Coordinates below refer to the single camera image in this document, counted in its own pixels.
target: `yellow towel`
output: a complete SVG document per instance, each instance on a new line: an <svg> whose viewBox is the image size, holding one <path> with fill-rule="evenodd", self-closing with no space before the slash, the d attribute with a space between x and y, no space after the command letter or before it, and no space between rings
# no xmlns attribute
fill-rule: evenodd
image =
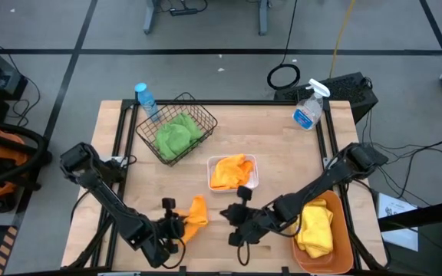
<svg viewBox="0 0 442 276"><path fill-rule="evenodd" d="M244 154L226 157L216 164L210 186L216 190L237 189L249 181L252 171L253 163L245 161Z"/></svg>
<svg viewBox="0 0 442 276"><path fill-rule="evenodd" d="M334 249L332 239L333 213L327 210L324 199L315 199L305 205L302 210L302 229L295 236L298 248L306 250L310 258L326 255ZM293 231L298 229L299 221L292 225Z"/></svg>
<svg viewBox="0 0 442 276"><path fill-rule="evenodd" d="M183 234L182 241L187 243L196 233L199 228L207 225L207 206L206 200L201 195L196 195L193 198L192 205L189 212L176 210L180 216L186 217L183 222L185 224L185 234Z"/></svg>

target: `plastic bottle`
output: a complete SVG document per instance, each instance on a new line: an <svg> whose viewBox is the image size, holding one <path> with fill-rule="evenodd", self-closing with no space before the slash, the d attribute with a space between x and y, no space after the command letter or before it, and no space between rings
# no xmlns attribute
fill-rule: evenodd
<svg viewBox="0 0 442 276"><path fill-rule="evenodd" d="M157 103L154 101L153 94L147 89L145 83L136 84L134 88L137 93L137 99L141 103L141 106L146 111L148 117L153 116L157 111ZM152 120L158 120L158 116L151 118Z"/></svg>
<svg viewBox="0 0 442 276"><path fill-rule="evenodd" d="M310 79L310 86L306 90L313 89L313 95L306 100L300 100L296 105L296 111L292 118L305 130L312 129L320 121L323 110L323 97L330 96L330 90L314 79Z"/></svg>

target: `green towel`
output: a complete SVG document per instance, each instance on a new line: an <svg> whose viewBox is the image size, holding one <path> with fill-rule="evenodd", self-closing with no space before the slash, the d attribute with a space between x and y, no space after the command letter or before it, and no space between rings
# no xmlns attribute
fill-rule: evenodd
<svg viewBox="0 0 442 276"><path fill-rule="evenodd" d="M180 113L162 125L154 143L166 160L172 160L203 135L191 116Z"/></svg>

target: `white spray nozzle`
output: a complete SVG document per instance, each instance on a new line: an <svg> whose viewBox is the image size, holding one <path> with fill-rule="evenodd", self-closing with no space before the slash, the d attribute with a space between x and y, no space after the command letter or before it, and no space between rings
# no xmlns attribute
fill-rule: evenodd
<svg viewBox="0 0 442 276"><path fill-rule="evenodd" d="M308 82L310 86L306 88L306 90L313 89L315 92L315 97L329 97L330 96L330 90L323 84L320 84L318 81L314 79L310 79Z"/></svg>

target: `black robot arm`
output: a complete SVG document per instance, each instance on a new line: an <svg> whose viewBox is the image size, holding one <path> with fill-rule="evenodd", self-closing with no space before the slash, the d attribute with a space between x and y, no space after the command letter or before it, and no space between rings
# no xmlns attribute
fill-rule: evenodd
<svg viewBox="0 0 442 276"><path fill-rule="evenodd" d="M313 182L297 192L281 195L261 209L246 206L252 197L252 190L240 186L238 196L242 204L231 204L221 211L236 230L229 235L229 244L240 246L247 242L257 244L269 231L281 233L296 222L302 207L333 185L349 183L353 179L365 179L374 170L388 161L369 144L351 143L341 150L324 172Z"/></svg>
<svg viewBox="0 0 442 276"><path fill-rule="evenodd" d="M163 199L164 218L151 221L135 209L127 207L111 190L111 183L123 178L119 162L100 160L95 149L79 143L61 155L61 170L66 178L88 189L117 223L120 236L133 250L141 249L149 264L157 268L178 252L174 239L184 234L182 218L172 209L174 199Z"/></svg>

